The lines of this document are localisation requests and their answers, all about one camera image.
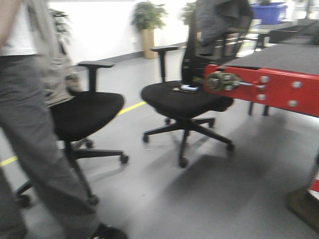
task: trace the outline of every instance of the potted plant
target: potted plant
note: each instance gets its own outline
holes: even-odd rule
[[[197,5],[196,2],[187,2],[185,7],[181,10],[181,20],[183,21],[184,25],[190,24],[190,19],[193,14],[193,11],[196,10]]]
[[[167,14],[164,4],[153,4],[149,0],[136,4],[133,13],[132,24],[142,33],[144,57],[147,59],[156,58],[156,52],[150,51],[155,45],[154,29],[165,26],[163,17]]]

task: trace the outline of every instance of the black office chair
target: black office chair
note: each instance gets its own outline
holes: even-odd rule
[[[110,68],[112,63],[102,61],[83,61],[78,64],[88,68],[89,91],[78,93],[73,99],[52,106],[51,113],[54,130],[59,140],[64,141],[64,152],[70,166],[78,175],[86,189],[88,201],[96,205],[99,200],[92,190],[77,163],[79,158],[120,156],[120,162],[126,164],[129,157],[119,150],[92,149],[93,142],[87,137],[107,125],[122,109],[124,98],[116,93],[96,92],[96,76],[99,68]],[[23,193],[31,188],[26,182],[16,191],[16,198],[21,207],[28,207],[30,197]]]
[[[236,54],[251,23],[252,12],[249,3],[246,0],[243,1],[245,4],[241,4],[238,0],[226,0],[226,2],[230,1],[236,5],[241,15],[238,21],[234,22],[234,27],[230,25],[231,28],[225,29],[224,32],[211,41],[210,45],[213,46],[211,54],[199,55],[197,53],[199,44],[197,41],[198,30],[196,27],[196,12],[193,13],[181,68],[182,81],[165,81],[165,54],[167,51],[178,49],[178,47],[162,46],[152,48],[153,51],[159,53],[162,82],[144,87],[141,97],[154,107],[158,113],[167,117],[165,120],[167,125],[144,132],[143,141],[148,142],[149,135],[152,134],[178,129],[184,130],[178,155],[178,165],[182,168],[185,168],[188,164],[183,154],[186,140],[191,130],[226,143],[228,150],[233,150],[234,148],[231,140],[200,125],[208,123],[209,127],[213,127],[214,118],[194,119],[207,111],[223,112],[233,103],[232,98],[209,94],[202,87],[205,66],[207,64],[221,65],[236,58]],[[189,84],[199,88],[194,93],[184,92],[179,89],[181,84]],[[170,119],[174,119],[175,123],[170,123]]]

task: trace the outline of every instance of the shoe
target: shoe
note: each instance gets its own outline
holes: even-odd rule
[[[88,239],[129,239],[121,230],[100,224],[94,234]]]

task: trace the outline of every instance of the gray floor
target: gray floor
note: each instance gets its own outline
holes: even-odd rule
[[[168,78],[179,78],[182,50],[168,53]],[[141,101],[143,86],[159,81],[157,59],[118,63],[100,71],[99,90],[122,93],[125,107]],[[307,185],[315,170],[319,119],[271,108],[261,115],[256,105],[236,100],[215,116],[214,130],[236,145],[229,153],[221,142],[191,133],[186,158],[177,166],[181,132],[150,137],[143,132],[163,125],[164,117],[143,105],[117,116],[91,136],[96,148],[122,149],[127,166],[118,157],[81,159],[80,163],[101,202],[106,223],[128,232],[131,239],[318,239],[319,235],[286,208],[286,194]],[[1,158],[14,154],[3,135]],[[12,186],[25,181],[16,162],[4,167]],[[63,239],[60,227],[36,195],[23,210],[26,239]]]

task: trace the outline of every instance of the blue container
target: blue container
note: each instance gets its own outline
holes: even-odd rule
[[[252,3],[250,6],[254,12],[254,19],[261,19],[261,24],[279,24],[286,17],[287,5],[285,2],[272,2],[267,6]]]

